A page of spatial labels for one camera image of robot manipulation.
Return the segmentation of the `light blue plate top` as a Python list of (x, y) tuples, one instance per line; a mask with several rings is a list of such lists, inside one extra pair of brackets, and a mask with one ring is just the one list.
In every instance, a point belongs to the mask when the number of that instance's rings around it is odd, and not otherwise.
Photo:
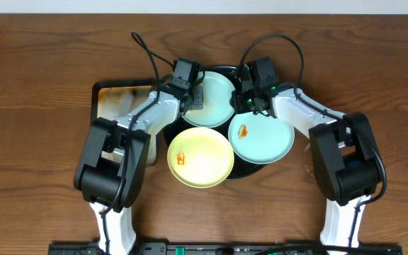
[(203, 78), (200, 83), (203, 88), (203, 108), (188, 110), (182, 118), (194, 126), (215, 128), (234, 114), (230, 99), (235, 87), (228, 78), (217, 72), (200, 72), (198, 78)]

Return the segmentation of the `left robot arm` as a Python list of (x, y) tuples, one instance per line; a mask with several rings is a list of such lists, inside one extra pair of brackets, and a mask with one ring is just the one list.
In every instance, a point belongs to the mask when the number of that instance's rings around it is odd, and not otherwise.
[(101, 254), (132, 251), (131, 207), (144, 180), (150, 140), (190, 108), (200, 83), (199, 78), (164, 77), (132, 112), (91, 122), (73, 183), (98, 218)]

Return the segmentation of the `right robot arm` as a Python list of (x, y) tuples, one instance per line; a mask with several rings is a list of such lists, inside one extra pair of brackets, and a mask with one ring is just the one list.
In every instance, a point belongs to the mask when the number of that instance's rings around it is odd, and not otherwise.
[(243, 81), (230, 103), (236, 113), (278, 118), (309, 139), (314, 177), (327, 199), (320, 242), (356, 248), (365, 206), (383, 197), (387, 188), (368, 118), (331, 110), (289, 81)]

